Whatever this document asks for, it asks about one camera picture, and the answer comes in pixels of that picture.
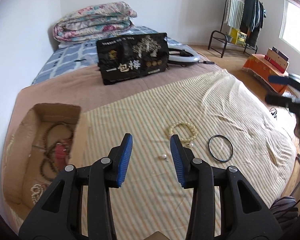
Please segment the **black snack bag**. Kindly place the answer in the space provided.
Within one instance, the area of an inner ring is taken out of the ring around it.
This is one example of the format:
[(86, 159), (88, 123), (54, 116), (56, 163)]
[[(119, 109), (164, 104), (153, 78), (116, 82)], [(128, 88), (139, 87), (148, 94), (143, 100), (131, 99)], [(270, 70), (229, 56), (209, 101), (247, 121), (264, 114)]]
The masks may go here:
[(104, 85), (164, 72), (169, 49), (166, 33), (121, 35), (96, 42)]

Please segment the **dark hanging clothes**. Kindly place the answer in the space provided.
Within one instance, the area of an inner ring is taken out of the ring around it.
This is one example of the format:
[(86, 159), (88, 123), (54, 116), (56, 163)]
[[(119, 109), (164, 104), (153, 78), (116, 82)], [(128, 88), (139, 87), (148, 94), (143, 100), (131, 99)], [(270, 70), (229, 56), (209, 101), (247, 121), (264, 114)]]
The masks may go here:
[(263, 28), (266, 10), (259, 0), (245, 0), (240, 31), (247, 35), (246, 44), (256, 47), (260, 31)]

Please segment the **red strap wristwatch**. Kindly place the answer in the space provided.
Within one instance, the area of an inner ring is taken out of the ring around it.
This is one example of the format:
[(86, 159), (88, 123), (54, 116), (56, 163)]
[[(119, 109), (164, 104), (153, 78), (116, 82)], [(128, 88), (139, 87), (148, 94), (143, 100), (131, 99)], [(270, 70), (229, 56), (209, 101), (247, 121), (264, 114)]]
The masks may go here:
[(55, 146), (55, 161), (58, 171), (61, 171), (68, 164), (69, 159), (69, 144), (57, 143)]

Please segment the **orange cloth covered stool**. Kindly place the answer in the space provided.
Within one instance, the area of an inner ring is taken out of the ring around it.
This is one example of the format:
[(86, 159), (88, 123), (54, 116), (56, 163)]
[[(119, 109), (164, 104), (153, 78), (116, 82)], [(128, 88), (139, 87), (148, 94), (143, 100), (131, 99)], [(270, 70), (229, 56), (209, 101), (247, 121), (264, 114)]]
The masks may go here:
[(287, 85), (281, 85), (277, 83), (271, 83), (268, 81), (268, 77), (271, 75), (275, 76), (288, 76), (288, 72), (281, 73), (274, 65), (264, 58), (262, 54), (252, 54), (248, 57), (247, 61), (243, 65), (243, 70), (253, 74), (254, 77), (265, 83), (269, 89), (282, 95)]

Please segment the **yellow box on rack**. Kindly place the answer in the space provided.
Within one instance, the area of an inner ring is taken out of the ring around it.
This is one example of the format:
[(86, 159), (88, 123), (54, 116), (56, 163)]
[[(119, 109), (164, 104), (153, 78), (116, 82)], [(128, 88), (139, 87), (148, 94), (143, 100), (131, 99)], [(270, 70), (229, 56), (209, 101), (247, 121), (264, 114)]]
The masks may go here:
[(230, 31), (231, 43), (234, 45), (245, 46), (247, 35), (238, 29), (232, 28)]

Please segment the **striped hanging towel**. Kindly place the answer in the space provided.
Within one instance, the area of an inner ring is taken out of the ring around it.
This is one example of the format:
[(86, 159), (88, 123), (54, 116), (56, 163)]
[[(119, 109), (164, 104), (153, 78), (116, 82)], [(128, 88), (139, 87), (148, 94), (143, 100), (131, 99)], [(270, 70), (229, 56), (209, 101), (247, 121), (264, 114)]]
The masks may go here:
[(224, 23), (234, 29), (239, 29), (243, 17), (245, 0), (227, 0)]

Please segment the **black clothes rack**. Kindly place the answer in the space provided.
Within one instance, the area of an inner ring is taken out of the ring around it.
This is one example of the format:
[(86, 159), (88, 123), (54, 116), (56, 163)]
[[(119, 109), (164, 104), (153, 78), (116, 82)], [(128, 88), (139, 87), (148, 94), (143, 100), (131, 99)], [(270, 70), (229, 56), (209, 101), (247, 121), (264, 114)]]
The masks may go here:
[(240, 47), (243, 49), (242, 53), (244, 53), (244, 54), (249, 55), (249, 51), (256, 54), (258, 51), (257, 45), (256, 45), (256, 47), (251, 47), (251, 46), (247, 45), (246, 43), (245, 43), (245, 46), (234, 45), (231, 43), (232, 38), (230, 37), (230, 31), (232, 28), (229, 27), (226, 23), (224, 23), (226, 1), (227, 0), (225, 0), (221, 27), (218, 30), (212, 31), (212, 33), (210, 35), (208, 48), (217, 52), (220, 55), (220, 57), (224, 56), (225, 51), (228, 50), (228, 46)]

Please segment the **dark blue bangle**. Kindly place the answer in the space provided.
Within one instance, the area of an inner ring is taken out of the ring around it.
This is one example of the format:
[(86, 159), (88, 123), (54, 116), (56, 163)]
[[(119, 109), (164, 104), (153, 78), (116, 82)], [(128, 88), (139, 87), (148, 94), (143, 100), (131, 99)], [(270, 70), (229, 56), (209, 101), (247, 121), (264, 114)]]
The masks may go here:
[(234, 155), (232, 142), (221, 134), (215, 134), (208, 140), (208, 150), (211, 158), (219, 163), (229, 162)]

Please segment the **brown bed blanket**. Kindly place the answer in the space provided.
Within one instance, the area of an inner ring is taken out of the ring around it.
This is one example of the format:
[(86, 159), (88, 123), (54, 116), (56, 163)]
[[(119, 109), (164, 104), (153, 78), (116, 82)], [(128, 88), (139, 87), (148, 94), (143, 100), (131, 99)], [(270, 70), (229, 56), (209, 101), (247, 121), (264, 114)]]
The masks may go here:
[(195, 64), (189, 67), (171, 65), (162, 73), (105, 86), (96, 65), (75, 70), (22, 89), (15, 100), (2, 153), (5, 170), (8, 145), (26, 113), (38, 103), (65, 103), (80, 106), (83, 112), (107, 105), (148, 89), (221, 70), (217, 64)]

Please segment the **boxes on orange stool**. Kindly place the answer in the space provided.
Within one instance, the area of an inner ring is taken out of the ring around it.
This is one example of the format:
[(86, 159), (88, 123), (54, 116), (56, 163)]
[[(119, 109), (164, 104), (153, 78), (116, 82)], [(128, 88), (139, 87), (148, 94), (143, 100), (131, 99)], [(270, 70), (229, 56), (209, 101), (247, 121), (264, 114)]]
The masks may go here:
[(289, 66), (289, 58), (275, 47), (269, 48), (264, 58), (282, 74), (286, 72)]

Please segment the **dark striped cloth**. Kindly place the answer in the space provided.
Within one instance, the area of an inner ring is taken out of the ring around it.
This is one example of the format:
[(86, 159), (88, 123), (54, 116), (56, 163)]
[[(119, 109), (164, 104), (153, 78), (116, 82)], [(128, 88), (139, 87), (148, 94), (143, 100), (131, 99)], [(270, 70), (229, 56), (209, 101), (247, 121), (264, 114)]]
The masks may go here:
[(281, 226), (283, 234), (289, 231), (299, 216), (296, 200), (292, 196), (285, 196), (275, 200), (269, 210)]

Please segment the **folded floral quilt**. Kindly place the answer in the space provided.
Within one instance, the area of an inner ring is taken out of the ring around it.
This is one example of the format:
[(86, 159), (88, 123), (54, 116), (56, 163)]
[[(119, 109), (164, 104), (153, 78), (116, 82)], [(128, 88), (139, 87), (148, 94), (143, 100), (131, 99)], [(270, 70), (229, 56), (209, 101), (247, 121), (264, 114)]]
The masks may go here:
[(126, 2), (91, 5), (65, 15), (54, 25), (52, 34), (61, 43), (101, 39), (128, 31), (137, 16)]

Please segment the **striped yellow towel blanket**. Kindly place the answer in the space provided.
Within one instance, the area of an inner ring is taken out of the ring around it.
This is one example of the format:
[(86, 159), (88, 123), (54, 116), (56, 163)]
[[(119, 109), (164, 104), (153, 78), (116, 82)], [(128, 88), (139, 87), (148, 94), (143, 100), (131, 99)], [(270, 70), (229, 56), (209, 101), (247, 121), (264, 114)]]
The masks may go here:
[[(226, 70), (148, 89), (82, 114), (88, 132), (79, 167), (107, 155), (126, 133), (133, 136), (123, 187), (111, 191), (119, 239), (142, 239), (155, 231), (185, 238), (192, 191), (177, 181), (169, 143), (173, 134), (186, 147), (193, 142), (194, 156), (211, 166), (237, 166), (267, 206), (281, 196), (293, 172), (291, 136)], [(215, 134), (234, 146), (227, 163), (209, 154), (208, 140)], [(161, 159), (163, 154), (168, 161)]]

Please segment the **open cardboard box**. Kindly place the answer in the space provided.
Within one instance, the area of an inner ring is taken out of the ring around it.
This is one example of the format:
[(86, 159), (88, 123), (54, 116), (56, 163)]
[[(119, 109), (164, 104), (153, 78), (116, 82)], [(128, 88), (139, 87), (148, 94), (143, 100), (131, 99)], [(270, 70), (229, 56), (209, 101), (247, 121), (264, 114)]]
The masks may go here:
[(76, 105), (39, 103), (26, 113), (8, 145), (2, 172), (2, 191), (11, 209), (26, 215), (60, 172), (54, 156), (57, 143), (69, 144), (68, 164), (81, 165), (87, 132)]

